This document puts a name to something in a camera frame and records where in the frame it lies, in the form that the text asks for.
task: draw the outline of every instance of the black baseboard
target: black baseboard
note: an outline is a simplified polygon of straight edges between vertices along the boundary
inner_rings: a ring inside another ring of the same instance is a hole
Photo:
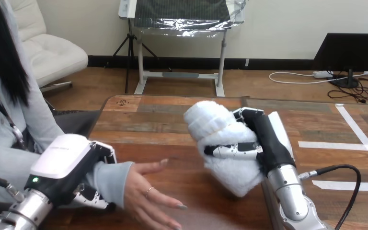
[[[104,67],[109,62],[110,68],[126,68],[127,56],[88,56],[88,67]],[[303,59],[249,59],[245,66],[245,58],[226,58],[224,69],[248,70],[311,70],[313,60]],[[218,69],[219,58],[195,57],[143,57],[144,69]],[[138,57],[130,62],[132,69],[138,69]]]

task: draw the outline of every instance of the long black hair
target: long black hair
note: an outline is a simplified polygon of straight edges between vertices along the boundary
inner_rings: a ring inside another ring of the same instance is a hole
[[[11,31],[0,7],[0,79],[13,103],[20,101],[29,105],[29,83],[26,71],[19,59]]]

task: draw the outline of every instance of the tripod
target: tripod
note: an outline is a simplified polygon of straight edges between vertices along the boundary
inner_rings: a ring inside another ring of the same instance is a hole
[[[112,55],[111,60],[109,60],[104,68],[109,66],[109,62],[114,59],[114,57],[117,55],[117,53],[120,51],[120,49],[123,47],[123,45],[126,43],[126,41],[129,39],[129,47],[127,51],[127,64],[126,64],[126,84],[125,84],[125,93],[127,93],[127,86],[129,82],[129,70],[130,70],[130,60],[135,61],[135,55],[133,53],[133,40],[137,40],[138,38],[133,34],[132,28],[130,25],[130,19],[127,20],[128,26],[129,26],[129,33],[126,35],[126,38],[122,42],[122,44],[118,47],[118,49],[115,51],[115,53]],[[153,55],[153,57],[156,58],[157,61],[159,61],[159,58],[143,43],[141,45]]]

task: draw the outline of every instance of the white wall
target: white wall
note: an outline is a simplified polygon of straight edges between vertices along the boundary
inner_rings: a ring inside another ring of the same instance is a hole
[[[38,0],[48,33],[89,55],[112,55],[124,40],[119,1]],[[368,0],[250,0],[245,10],[245,23],[228,33],[228,58],[313,59],[328,32],[368,33]],[[220,37],[147,35],[143,41],[160,57],[220,53]],[[127,55],[127,45],[119,55]]]

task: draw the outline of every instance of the silver robotic arm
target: silver robotic arm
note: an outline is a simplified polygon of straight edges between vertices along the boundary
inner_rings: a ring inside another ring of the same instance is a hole
[[[32,166],[25,194],[6,187],[16,202],[0,214],[0,230],[36,230],[53,208],[71,202],[110,207],[96,189],[81,183],[98,161],[116,163],[112,146],[75,134],[55,139]]]
[[[315,176],[315,171],[298,175],[292,147],[278,113],[267,116],[263,110],[244,107],[233,114],[238,122],[256,133],[258,142],[208,146],[204,153],[218,158],[258,160],[278,198],[278,212],[287,229],[333,229],[319,219],[313,201],[305,195],[301,180]]]

